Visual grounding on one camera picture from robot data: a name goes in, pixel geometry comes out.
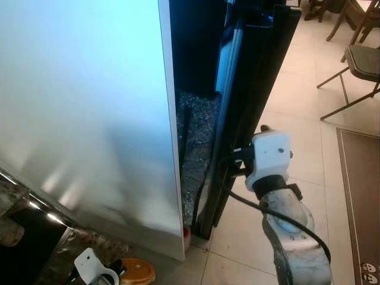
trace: stainless steel refrigerator door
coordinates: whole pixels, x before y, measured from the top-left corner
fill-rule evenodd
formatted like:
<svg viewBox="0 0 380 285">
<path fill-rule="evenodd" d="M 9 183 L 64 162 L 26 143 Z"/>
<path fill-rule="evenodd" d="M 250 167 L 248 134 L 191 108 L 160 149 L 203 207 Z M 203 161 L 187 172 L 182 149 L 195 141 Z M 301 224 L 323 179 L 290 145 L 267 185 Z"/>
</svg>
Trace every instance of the stainless steel refrigerator door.
<svg viewBox="0 0 380 285">
<path fill-rule="evenodd" d="M 0 167 L 183 259 L 168 2 L 0 1 Z"/>
</svg>

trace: brown rug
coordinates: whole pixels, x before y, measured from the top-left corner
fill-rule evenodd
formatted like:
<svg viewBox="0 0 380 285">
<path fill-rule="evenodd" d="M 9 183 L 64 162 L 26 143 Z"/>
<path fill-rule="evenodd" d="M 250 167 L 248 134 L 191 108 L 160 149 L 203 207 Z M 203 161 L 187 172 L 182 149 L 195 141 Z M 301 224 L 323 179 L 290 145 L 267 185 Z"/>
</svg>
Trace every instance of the brown rug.
<svg viewBox="0 0 380 285">
<path fill-rule="evenodd" d="M 355 284 L 380 284 L 380 139 L 339 128 L 337 136 Z"/>
</svg>

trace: tile floor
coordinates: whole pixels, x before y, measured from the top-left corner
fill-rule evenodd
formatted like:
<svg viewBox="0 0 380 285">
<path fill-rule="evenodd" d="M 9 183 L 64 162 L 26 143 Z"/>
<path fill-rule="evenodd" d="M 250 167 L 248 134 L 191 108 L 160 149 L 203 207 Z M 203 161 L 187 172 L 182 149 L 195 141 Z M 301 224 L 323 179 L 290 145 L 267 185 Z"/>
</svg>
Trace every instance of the tile floor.
<svg viewBox="0 0 380 285">
<path fill-rule="evenodd" d="M 307 1 L 301 9 L 307 10 Z M 344 104 L 339 80 L 317 90 L 315 86 L 346 64 L 340 58 L 353 31 L 343 23 L 330 42 L 325 38 L 337 15 L 327 12 L 322 23 L 299 21 L 292 43 L 274 84 L 260 123 L 290 134 L 292 159 L 289 173 L 313 212 L 316 232 L 329 245 L 335 285 L 354 284 L 351 244 L 338 154 L 337 126 L 368 134 L 380 133 L 380 96 L 367 99 L 321 122 L 319 117 Z M 380 45 L 374 29 L 364 42 Z M 373 89 L 374 84 L 344 74 L 351 100 Z M 233 190 L 255 200 L 237 179 Z M 183 263 L 151 252 L 137 252 L 157 269 L 155 284 L 266 284 L 277 283 L 273 250 L 261 227 L 262 215 L 229 199 L 211 240 L 194 238 Z"/>
</svg>

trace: orange container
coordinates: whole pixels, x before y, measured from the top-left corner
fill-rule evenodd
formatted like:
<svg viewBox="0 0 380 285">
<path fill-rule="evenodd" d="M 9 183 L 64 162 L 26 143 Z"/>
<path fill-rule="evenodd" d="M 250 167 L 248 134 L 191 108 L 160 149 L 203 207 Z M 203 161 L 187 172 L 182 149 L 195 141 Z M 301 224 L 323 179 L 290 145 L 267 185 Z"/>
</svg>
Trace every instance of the orange container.
<svg viewBox="0 0 380 285">
<path fill-rule="evenodd" d="M 126 273 L 120 278 L 120 285 L 148 285 L 156 279 L 152 265 L 134 258 L 122 259 Z"/>
</svg>

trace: dark chair seat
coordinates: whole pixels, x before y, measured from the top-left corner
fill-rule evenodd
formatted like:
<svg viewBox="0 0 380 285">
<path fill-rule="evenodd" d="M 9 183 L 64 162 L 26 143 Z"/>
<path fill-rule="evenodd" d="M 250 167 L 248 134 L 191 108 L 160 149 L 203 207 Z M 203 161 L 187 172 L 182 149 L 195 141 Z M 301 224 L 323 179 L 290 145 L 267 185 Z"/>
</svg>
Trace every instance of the dark chair seat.
<svg viewBox="0 0 380 285">
<path fill-rule="evenodd" d="M 350 71 L 354 76 L 373 82 L 380 80 L 380 49 L 349 46 L 345 54 Z"/>
</svg>

